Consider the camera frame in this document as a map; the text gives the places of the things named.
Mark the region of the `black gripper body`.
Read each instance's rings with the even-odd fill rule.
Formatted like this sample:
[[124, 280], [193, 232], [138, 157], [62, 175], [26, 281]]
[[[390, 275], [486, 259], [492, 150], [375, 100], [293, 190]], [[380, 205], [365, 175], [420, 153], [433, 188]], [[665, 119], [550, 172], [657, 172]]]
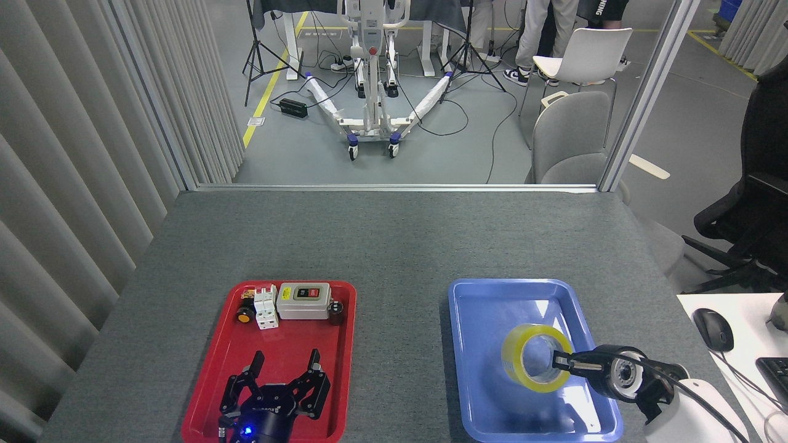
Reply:
[[571, 354], [571, 373], [585, 378], [590, 385], [603, 385], [610, 378], [610, 351], [577, 351]]
[[240, 406], [230, 442], [288, 442], [297, 402], [287, 385], [262, 385]]

